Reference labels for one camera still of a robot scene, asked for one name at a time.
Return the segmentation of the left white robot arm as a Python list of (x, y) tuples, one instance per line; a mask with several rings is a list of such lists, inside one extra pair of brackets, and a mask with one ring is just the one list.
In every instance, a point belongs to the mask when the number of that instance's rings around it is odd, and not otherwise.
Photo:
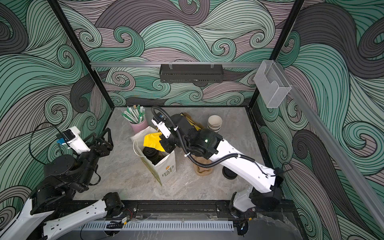
[(42, 240), (56, 240), (93, 220), (118, 217), (122, 213), (124, 204), (114, 192), (69, 215), (49, 220), (60, 208), (69, 207), (76, 193), (89, 190), (99, 159), (108, 156), (114, 148), (109, 128), (85, 139), (79, 134), (77, 127), (58, 132), (57, 143), (71, 149), (75, 156), (62, 154), (44, 165), (44, 179), (32, 191), (22, 210), (1, 230), (2, 240), (26, 240), (37, 228), (42, 228)]

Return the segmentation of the white paper takeout bag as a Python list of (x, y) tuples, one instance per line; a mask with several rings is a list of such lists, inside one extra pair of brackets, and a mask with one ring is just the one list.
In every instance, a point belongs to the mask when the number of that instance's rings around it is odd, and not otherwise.
[(152, 127), (147, 127), (131, 137), (133, 150), (152, 173), (155, 179), (163, 186), (168, 180), (177, 174), (175, 151), (170, 154), (159, 151), (153, 147), (145, 146), (146, 136), (160, 134)]

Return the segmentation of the yellow paper napkin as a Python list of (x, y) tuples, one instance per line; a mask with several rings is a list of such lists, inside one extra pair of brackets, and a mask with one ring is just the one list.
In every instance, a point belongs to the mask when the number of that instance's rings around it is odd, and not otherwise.
[(151, 133), (148, 134), (144, 137), (144, 143), (143, 146), (147, 148), (153, 148), (156, 149), (160, 152), (165, 152), (165, 149), (162, 147), (160, 141), (162, 133), (157, 132), (157, 133)]

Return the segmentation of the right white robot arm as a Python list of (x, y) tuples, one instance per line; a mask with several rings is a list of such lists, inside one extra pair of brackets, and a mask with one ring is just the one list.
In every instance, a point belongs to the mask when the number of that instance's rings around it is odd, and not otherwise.
[(243, 213), (252, 208), (272, 211), (280, 204), (284, 179), (281, 170), (257, 163), (210, 129), (197, 130), (182, 115), (157, 113), (152, 123), (162, 134), (160, 144), (166, 152), (179, 147), (196, 166), (208, 169), (223, 165), (250, 184), (248, 189), (234, 193), (234, 209)]

